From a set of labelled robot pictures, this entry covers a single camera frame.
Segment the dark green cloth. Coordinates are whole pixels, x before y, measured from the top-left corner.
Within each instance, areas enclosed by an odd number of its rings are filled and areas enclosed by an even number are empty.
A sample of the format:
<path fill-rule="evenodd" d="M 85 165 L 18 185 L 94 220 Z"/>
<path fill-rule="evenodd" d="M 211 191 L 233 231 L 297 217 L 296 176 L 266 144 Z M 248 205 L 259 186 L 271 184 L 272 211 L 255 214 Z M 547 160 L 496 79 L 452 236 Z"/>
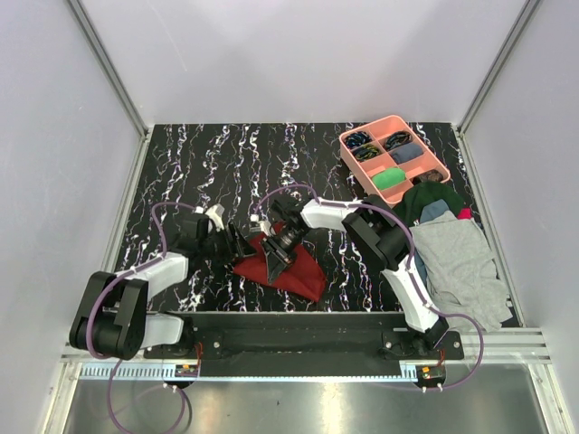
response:
<path fill-rule="evenodd" d="M 419 220 L 426 206 L 439 200 L 446 202 L 455 216 L 465 207 L 465 201 L 450 186 L 428 181 L 419 183 L 406 191 L 393 211 L 407 225 L 410 225 Z"/>

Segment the aluminium frame post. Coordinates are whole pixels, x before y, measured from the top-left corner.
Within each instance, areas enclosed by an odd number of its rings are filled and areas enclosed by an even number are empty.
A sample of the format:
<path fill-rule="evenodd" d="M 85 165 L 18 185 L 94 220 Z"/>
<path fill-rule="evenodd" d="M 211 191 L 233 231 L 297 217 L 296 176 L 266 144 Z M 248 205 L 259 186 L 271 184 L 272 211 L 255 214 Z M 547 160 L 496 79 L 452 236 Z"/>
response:
<path fill-rule="evenodd" d="M 485 74 L 483 81 L 479 85 L 473 100 L 469 104 L 460 123 L 457 125 L 457 131 L 460 134 L 465 134 L 474 121 L 474 118 L 477 116 L 481 106 L 492 91 L 500 73 L 506 67 L 510 57 L 517 48 L 521 37 L 534 18 L 534 15 L 536 14 L 541 4 L 543 4 L 541 0 L 526 0 L 523 3 L 514 23 L 511 25 L 507 36 L 505 37 L 493 62 Z"/>
<path fill-rule="evenodd" d="M 132 98 L 129 96 L 128 90 L 110 58 L 105 44 L 102 41 L 95 24 L 92 22 L 85 5 L 80 0 L 65 0 L 64 3 L 69 8 L 73 19 L 79 26 L 83 37 L 95 56 L 97 63 L 114 91 L 119 104 L 127 115 L 132 127 L 140 138 L 145 137 L 148 132 L 148 126 L 139 114 Z"/>

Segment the grey cloth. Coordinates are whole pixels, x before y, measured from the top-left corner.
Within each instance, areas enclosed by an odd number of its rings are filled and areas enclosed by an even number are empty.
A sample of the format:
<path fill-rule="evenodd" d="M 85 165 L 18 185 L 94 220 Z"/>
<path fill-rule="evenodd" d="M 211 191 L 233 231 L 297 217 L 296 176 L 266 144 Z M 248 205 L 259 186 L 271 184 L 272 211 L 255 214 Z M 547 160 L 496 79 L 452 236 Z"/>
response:
<path fill-rule="evenodd" d="M 469 316 L 487 332 L 512 317 L 508 290 L 498 279 L 495 255 L 473 220 L 447 211 L 411 228 L 417 253 L 427 272 L 427 290 L 436 308 L 452 314 L 450 327 L 471 331 Z"/>

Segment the left aluminium frame post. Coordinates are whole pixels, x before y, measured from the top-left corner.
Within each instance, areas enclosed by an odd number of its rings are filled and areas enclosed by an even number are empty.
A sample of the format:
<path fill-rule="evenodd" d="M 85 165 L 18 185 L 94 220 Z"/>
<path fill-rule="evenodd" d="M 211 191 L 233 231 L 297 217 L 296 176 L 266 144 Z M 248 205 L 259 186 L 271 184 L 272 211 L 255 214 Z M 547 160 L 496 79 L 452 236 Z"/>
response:
<path fill-rule="evenodd" d="M 129 96 L 128 90 L 110 58 L 105 44 L 102 41 L 95 24 L 92 22 L 85 5 L 80 0 L 65 0 L 64 3 L 69 8 L 73 19 L 79 26 L 83 37 L 95 56 L 97 63 L 114 91 L 119 104 L 127 115 L 132 127 L 140 138 L 145 137 L 148 132 L 148 126 L 139 114 L 132 98 Z"/>

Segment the magenta cloth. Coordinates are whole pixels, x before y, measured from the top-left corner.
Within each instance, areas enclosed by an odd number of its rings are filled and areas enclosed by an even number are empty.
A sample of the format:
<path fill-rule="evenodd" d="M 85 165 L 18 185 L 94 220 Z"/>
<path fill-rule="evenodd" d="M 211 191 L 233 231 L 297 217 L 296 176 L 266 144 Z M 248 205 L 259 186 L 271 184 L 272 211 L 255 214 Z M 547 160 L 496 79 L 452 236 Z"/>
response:
<path fill-rule="evenodd" d="M 470 209 L 470 208 L 463 208 L 463 209 L 459 212 L 457 218 L 458 218 L 459 220 L 469 220 L 469 219 L 471 219 L 471 218 L 472 218 L 471 209 Z"/>

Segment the right aluminium frame post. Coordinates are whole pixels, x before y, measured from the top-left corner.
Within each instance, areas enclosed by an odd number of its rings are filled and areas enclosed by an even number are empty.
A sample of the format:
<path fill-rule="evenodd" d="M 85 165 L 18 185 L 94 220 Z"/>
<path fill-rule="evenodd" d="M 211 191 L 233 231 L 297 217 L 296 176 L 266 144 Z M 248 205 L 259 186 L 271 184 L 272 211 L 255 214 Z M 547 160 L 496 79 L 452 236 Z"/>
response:
<path fill-rule="evenodd" d="M 526 0 L 523 3 L 514 23 L 511 25 L 507 36 L 505 37 L 493 62 L 485 74 L 483 81 L 479 85 L 473 100 L 469 104 L 460 123 L 457 125 L 457 131 L 460 134 L 465 134 L 474 121 L 474 118 L 477 116 L 481 106 L 492 91 L 500 73 L 506 67 L 510 57 L 517 48 L 521 37 L 534 18 L 534 15 L 536 14 L 541 4 L 543 4 L 541 0 Z"/>

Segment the blue rolled cloth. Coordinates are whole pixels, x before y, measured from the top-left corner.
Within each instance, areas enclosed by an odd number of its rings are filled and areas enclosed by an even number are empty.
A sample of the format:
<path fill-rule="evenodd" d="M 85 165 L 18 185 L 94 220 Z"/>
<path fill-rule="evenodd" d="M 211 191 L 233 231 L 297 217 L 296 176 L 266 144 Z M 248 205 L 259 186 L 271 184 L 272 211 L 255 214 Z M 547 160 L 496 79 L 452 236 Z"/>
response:
<path fill-rule="evenodd" d="M 422 156 L 423 153 L 420 145 L 411 142 L 395 148 L 390 155 L 397 165 L 401 165 Z"/>

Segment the pink compartment tray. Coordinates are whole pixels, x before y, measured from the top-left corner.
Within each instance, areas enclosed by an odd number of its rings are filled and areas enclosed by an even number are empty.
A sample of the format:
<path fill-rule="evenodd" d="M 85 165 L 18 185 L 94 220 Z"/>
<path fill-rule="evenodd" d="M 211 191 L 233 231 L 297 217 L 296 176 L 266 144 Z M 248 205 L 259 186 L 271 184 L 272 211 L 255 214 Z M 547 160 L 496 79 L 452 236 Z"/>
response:
<path fill-rule="evenodd" d="M 450 170 L 402 118 L 391 115 L 339 136 L 340 157 L 365 193 L 391 207 L 419 182 L 447 183 Z"/>

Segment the green rolled cloth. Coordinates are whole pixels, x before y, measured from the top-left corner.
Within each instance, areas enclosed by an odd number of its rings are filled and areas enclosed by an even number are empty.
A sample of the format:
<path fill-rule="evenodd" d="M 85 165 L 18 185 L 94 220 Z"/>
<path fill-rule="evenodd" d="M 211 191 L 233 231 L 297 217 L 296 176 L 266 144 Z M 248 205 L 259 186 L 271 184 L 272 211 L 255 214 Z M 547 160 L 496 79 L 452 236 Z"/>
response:
<path fill-rule="evenodd" d="M 379 190 L 392 188 L 406 179 L 405 171 L 399 167 L 390 167 L 374 175 L 371 180 Z"/>

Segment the red cloth napkin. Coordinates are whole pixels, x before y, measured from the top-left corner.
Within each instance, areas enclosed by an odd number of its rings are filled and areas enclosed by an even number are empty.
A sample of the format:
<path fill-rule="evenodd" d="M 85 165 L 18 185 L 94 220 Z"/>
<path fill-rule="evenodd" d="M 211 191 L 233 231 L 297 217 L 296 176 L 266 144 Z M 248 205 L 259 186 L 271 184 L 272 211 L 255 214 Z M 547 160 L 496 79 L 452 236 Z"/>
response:
<path fill-rule="evenodd" d="M 267 280 L 266 259 L 261 241 L 266 237 L 262 232 L 250 240 L 256 254 L 241 260 L 233 267 L 233 273 L 263 286 L 299 295 L 309 301 L 318 302 L 326 288 L 327 278 L 316 260 L 302 246 L 295 249 L 297 258 L 293 265 L 269 283 Z"/>

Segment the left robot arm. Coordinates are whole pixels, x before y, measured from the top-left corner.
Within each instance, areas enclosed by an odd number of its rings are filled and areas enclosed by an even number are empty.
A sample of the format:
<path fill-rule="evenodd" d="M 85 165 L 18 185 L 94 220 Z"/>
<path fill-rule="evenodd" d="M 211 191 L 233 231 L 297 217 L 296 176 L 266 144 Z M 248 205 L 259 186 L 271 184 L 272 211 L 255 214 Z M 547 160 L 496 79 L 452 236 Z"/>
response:
<path fill-rule="evenodd" d="M 186 209 L 181 231 L 170 241 L 157 215 L 161 207 Z M 163 345 L 174 357 L 195 349 L 185 320 L 173 314 L 149 314 L 149 300 L 190 279 L 211 262 L 229 265 L 256 255 L 256 249 L 233 223 L 223 222 L 223 207 L 208 210 L 177 202 L 152 207 L 161 251 L 153 259 L 117 272 L 97 271 L 87 282 L 69 332 L 69 344 L 96 359 L 132 359 L 139 350 Z"/>

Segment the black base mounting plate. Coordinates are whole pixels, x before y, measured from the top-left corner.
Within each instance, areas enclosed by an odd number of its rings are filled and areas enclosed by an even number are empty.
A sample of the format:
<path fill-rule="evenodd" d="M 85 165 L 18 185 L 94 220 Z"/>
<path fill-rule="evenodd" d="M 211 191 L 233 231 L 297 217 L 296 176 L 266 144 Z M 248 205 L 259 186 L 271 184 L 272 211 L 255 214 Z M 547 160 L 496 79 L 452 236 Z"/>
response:
<path fill-rule="evenodd" d="M 456 332 L 424 337 L 401 313 L 184 314 L 181 341 L 154 346 L 147 359 L 201 357 L 205 379 L 242 381 L 409 380 L 403 363 L 461 361 Z"/>

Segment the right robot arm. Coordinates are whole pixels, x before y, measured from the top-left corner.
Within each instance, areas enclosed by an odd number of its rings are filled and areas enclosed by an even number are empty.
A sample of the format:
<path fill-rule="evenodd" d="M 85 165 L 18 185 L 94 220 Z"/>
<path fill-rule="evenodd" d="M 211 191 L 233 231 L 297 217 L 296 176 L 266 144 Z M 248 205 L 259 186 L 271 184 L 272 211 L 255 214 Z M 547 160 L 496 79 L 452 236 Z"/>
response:
<path fill-rule="evenodd" d="M 413 352 L 431 358 L 443 347 L 449 325 L 427 294 L 415 264 L 415 246 L 408 226 L 377 195 L 343 202 L 289 196 L 271 209 L 282 226 L 261 242 L 266 279 L 273 283 L 297 262 L 296 248 L 312 230 L 342 231 L 349 236 L 368 269 L 380 272 L 403 309 Z"/>

